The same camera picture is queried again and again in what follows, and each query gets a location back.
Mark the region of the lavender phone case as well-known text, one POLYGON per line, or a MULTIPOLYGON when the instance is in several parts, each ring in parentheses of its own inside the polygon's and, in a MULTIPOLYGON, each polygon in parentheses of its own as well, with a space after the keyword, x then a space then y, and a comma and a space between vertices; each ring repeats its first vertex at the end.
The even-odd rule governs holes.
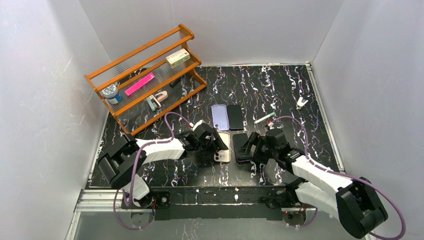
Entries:
POLYGON ((213 126, 218 131, 228 131, 230 129, 227 106, 224 104, 216 104, 211 106, 213 126))

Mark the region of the black purple-edged smartphone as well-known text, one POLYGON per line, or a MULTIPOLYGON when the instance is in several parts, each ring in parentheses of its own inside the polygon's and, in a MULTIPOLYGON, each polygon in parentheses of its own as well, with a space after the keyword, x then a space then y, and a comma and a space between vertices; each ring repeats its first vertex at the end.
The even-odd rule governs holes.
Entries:
POLYGON ((238 163, 249 162, 252 157, 245 154, 243 146, 248 142, 248 135, 246 133, 236 133, 232 136, 232 142, 234 147, 234 154, 238 163))

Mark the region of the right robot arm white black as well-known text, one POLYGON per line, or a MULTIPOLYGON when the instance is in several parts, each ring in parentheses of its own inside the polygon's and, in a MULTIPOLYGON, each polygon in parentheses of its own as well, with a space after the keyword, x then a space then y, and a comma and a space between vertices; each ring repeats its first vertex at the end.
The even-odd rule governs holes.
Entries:
POLYGON ((335 217, 357 239, 363 238, 388 219, 388 213, 370 182, 360 177, 351 180, 332 174, 329 167, 308 159, 306 153, 290 146, 281 129, 233 136, 238 162, 267 164, 270 159, 297 176, 286 186, 286 201, 317 207, 335 217))

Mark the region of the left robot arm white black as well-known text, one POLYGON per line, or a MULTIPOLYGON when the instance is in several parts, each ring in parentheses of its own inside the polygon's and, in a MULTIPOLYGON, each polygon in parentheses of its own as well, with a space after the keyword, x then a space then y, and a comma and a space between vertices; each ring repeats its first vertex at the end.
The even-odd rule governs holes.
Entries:
POLYGON ((100 155, 96 165, 112 189, 122 190, 135 203, 150 193, 147 182, 138 174, 144 164, 180 160, 191 155, 211 160, 226 150, 228 146, 218 131, 199 123, 165 139, 145 140, 127 135, 100 155))

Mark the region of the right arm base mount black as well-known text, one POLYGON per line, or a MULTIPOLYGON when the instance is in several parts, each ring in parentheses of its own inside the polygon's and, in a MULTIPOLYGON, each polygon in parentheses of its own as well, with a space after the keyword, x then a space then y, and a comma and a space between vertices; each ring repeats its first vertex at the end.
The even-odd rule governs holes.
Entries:
POLYGON ((260 202, 270 209, 299 207, 297 213, 304 213, 308 204, 299 200, 295 190, 307 182, 304 178, 299 177, 286 184, 283 189, 268 191, 265 196, 260 197, 260 202))

